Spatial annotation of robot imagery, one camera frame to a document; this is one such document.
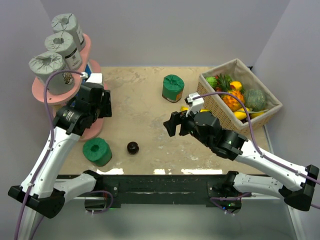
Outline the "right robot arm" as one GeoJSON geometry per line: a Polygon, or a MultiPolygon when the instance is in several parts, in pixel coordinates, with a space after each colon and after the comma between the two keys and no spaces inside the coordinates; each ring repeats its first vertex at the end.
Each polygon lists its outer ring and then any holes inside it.
{"type": "Polygon", "coordinates": [[[313,206],[318,167],[297,165],[256,147],[244,135],[222,128],[219,119],[209,111],[196,114],[173,112],[163,125],[170,137],[175,136],[177,126],[180,126],[180,136],[191,135],[217,156],[251,166],[265,174],[233,173],[231,179],[222,185],[227,196],[233,197],[238,192],[274,196],[304,212],[313,206]]]}

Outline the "grey roll front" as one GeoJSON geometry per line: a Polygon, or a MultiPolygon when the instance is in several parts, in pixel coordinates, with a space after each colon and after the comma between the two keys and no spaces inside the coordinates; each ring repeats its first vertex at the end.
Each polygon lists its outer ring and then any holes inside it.
{"type": "Polygon", "coordinates": [[[86,46],[82,28],[73,13],[56,15],[51,21],[51,27],[54,33],[67,32],[72,35],[79,52],[86,46]]]}

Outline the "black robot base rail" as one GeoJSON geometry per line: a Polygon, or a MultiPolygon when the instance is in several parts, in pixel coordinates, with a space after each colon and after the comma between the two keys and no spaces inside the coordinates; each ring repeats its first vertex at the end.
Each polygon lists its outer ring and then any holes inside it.
{"type": "Polygon", "coordinates": [[[267,194],[272,180],[235,171],[226,175],[101,175],[92,170],[54,183],[48,193],[32,187],[29,205],[47,218],[55,217],[64,204],[78,197],[105,197],[107,208],[125,204],[205,205],[223,210],[241,208],[241,199],[253,193],[267,194]]]}

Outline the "grey roll with barcode label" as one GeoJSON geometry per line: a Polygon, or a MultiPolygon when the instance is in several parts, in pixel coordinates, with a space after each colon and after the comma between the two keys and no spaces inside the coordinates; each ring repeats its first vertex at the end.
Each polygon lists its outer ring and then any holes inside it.
{"type": "Polygon", "coordinates": [[[71,70],[78,70],[83,63],[73,36],[66,31],[48,36],[44,45],[48,51],[60,54],[71,70]]]}

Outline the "green paper roll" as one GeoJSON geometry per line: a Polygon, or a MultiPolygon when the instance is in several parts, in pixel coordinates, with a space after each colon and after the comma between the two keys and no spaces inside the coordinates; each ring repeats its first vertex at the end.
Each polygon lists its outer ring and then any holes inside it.
{"type": "Polygon", "coordinates": [[[162,97],[171,103],[178,102],[183,94],[184,81],[175,74],[169,74],[163,78],[162,97]]]}

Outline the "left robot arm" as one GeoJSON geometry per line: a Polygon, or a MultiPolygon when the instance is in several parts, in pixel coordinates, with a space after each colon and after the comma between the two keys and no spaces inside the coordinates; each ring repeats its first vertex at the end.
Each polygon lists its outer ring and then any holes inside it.
{"type": "Polygon", "coordinates": [[[97,119],[112,116],[111,92],[102,83],[86,81],[77,97],[60,108],[53,119],[53,132],[28,177],[11,186],[8,195],[37,213],[52,219],[64,204],[82,194],[99,196],[104,190],[103,177],[86,170],[67,186],[55,184],[66,157],[84,131],[97,119]]]}

